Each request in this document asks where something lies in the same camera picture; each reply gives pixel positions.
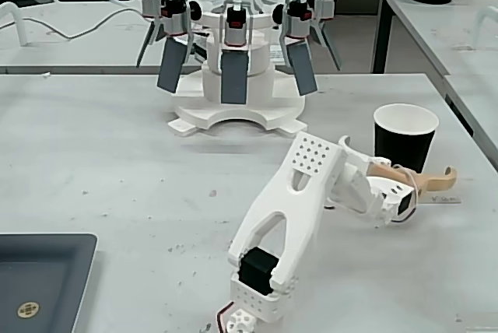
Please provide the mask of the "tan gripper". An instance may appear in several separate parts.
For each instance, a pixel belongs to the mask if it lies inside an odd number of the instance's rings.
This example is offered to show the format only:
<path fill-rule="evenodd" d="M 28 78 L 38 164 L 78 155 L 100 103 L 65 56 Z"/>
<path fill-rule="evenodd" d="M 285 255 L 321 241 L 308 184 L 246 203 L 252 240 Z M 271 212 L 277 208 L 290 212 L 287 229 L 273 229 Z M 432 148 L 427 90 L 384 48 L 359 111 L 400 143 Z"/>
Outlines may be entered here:
<path fill-rule="evenodd" d="M 368 167 L 367 175 L 373 177 L 384 177 L 398 183 L 403 183 L 415 188 L 418 194 L 426 191 L 448 191 L 456 183 L 458 172 L 448 166 L 442 174 L 424 174 L 422 176 L 413 170 L 402 166 L 391 166 L 391 161 L 384 157 L 369 156 L 353 149 L 350 145 L 350 137 L 343 135 L 338 144 L 348 154 L 348 162 L 357 167 Z"/>

